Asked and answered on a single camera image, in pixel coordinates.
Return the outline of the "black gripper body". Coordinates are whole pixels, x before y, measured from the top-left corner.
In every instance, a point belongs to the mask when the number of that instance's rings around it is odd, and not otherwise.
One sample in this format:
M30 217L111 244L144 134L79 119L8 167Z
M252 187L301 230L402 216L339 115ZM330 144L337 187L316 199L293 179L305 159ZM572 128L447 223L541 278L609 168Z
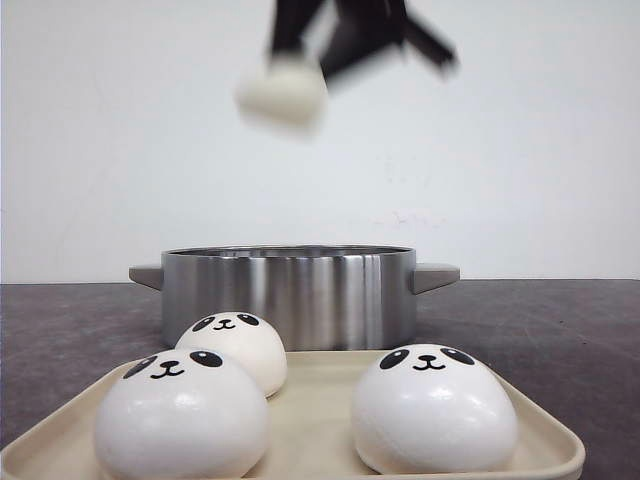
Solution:
M412 16L403 1L338 1L337 24L320 59L332 80L383 50L409 44L441 71L458 63L455 48Z

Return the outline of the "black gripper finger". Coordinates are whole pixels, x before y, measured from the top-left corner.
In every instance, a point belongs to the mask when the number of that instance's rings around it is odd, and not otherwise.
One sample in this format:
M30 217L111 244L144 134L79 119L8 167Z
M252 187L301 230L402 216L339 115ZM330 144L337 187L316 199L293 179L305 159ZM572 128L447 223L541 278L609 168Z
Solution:
M310 22L324 4L323 0L277 0L272 28L270 61L306 62L302 40Z

